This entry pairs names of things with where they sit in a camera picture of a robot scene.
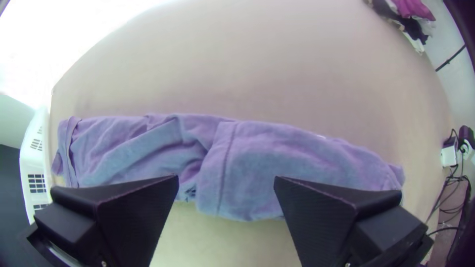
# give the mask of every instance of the table surface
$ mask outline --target table surface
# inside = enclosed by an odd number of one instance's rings
[[[149,112],[286,123],[365,146],[403,166],[404,206],[423,221],[442,188],[441,142],[452,127],[427,57],[353,0],[178,0],[151,9],[56,84],[50,150],[71,115]],[[223,265],[299,263],[284,222],[232,222],[175,203],[152,266]]]

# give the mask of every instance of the floor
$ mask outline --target floor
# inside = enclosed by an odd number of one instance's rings
[[[33,267],[17,234],[28,224],[20,180],[20,150],[0,145],[0,267]]]

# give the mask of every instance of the purple cloth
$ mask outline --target purple cloth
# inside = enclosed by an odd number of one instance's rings
[[[435,21],[434,15],[421,0],[392,0],[392,2],[396,5],[397,11],[399,11],[399,14],[401,14],[403,18],[417,16]]]
[[[237,221],[281,217],[275,176],[363,190],[401,189],[402,169],[343,140],[292,126],[204,115],[71,117],[52,171],[87,187],[179,175],[177,200]]]

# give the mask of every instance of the dark fabric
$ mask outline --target dark fabric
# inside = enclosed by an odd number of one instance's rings
[[[371,6],[380,16],[399,21],[402,25],[404,25],[404,31],[407,32],[413,40],[420,39],[423,45],[426,44],[428,36],[422,32],[422,28],[417,20],[412,18],[403,18],[402,16],[394,13],[389,5],[387,5],[385,0],[365,0],[365,2]]]
[[[28,227],[20,180],[20,150],[0,145],[0,267],[32,267],[16,236]]]

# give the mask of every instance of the black cable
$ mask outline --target black cable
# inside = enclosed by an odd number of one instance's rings
[[[460,205],[458,207],[455,207],[455,208],[452,208],[452,209],[447,209],[447,210],[440,209],[440,211],[443,212],[443,213],[446,213],[446,214],[454,214],[458,210],[461,210],[463,207],[464,207],[464,204],[462,203],[462,205]]]
[[[439,224],[446,224],[450,222],[451,220],[455,219],[455,217],[457,217],[457,215],[460,214],[460,212],[462,212],[462,209],[459,209],[452,217],[450,217],[450,219],[444,220],[443,222],[440,222]]]
[[[460,186],[460,182],[457,183],[457,185],[455,186],[455,189],[452,192],[450,192],[450,194],[446,198],[444,198],[444,200],[442,200],[435,209],[437,210],[438,208],[440,208],[440,206],[442,206],[442,204],[444,204],[445,201],[447,201],[451,196],[453,196],[455,192],[457,192],[457,189],[459,189],[459,186]]]
[[[444,63],[442,63],[442,65],[440,65],[438,68],[435,69],[435,71],[439,71],[441,70],[443,67],[445,67],[446,65],[450,64],[450,61],[452,61],[458,54],[460,54],[462,52],[462,50],[464,50],[464,48],[466,48],[467,46],[464,44],[457,52],[455,52],[455,54],[453,56],[451,56],[449,59],[447,59]]]
[[[434,232],[432,233],[428,233],[427,236],[431,236],[435,233],[438,233],[438,232],[442,232],[442,231],[446,231],[446,230],[461,230],[461,228],[459,227],[446,227],[446,228],[441,228],[441,229],[437,229],[435,230]]]

